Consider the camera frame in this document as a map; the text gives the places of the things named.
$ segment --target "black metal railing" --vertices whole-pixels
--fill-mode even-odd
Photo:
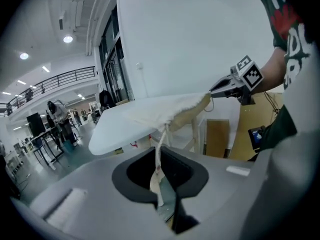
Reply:
[[[55,88],[70,84],[75,81],[94,78],[95,76],[95,67],[90,66],[50,77],[42,82],[33,85],[34,87],[29,87],[27,90],[23,91],[15,98],[10,100],[8,104],[0,103],[0,116],[9,116],[12,112],[22,107],[32,99]]]

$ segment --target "dark green t-shirt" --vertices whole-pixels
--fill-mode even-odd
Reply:
[[[305,32],[305,25],[286,0],[261,0],[273,33],[273,46],[286,52],[286,89],[303,69],[309,58],[316,54],[316,46]],[[261,140],[261,150],[274,148],[281,140],[297,133],[286,107],[283,106],[275,121],[266,128]]]

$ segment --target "gray floor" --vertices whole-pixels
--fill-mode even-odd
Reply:
[[[29,205],[42,191],[80,166],[93,160],[102,159],[114,154],[111,152],[105,155],[95,156],[89,151],[88,145],[95,127],[96,125],[93,122],[88,122],[83,126],[77,127],[78,131],[74,130],[75,134],[82,138],[78,140],[78,146],[73,152],[68,153],[65,151],[58,158],[58,161],[53,163],[55,170],[48,167],[39,155],[37,156],[39,157],[40,164],[32,157],[37,165],[35,165],[34,162],[31,164],[26,157],[23,157],[22,160],[24,164],[16,174],[16,184],[20,189],[20,200],[23,203]],[[57,155],[59,150],[57,150],[57,146],[54,142],[50,141],[49,145],[55,155]],[[166,178],[161,181],[160,188],[164,205],[159,207],[157,212],[164,221],[167,221],[174,213],[176,194]]]

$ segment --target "wooden board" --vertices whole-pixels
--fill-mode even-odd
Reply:
[[[270,93],[269,95],[275,99],[278,108],[283,106],[281,93]],[[258,128],[260,126],[269,126],[275,119],[275,113],[271,104],[267,101],[263,93],[253,95],[254,105],[241,106],[238,128],[230,159],[249,160],[256,153],[252,149],[248,130]]]
[[[208,119],[206,122],[206,155],[223,158],[229,141],[229,120]]]

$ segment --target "white marker cube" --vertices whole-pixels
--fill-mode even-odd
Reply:
[[[235,68],[240,79],[250,91],[256,88],[257,85],[260,84],[260,82],[264,79],[264,76],[261,74],[257,64],[252,61],[248,55],[240,60],[235,65]]]

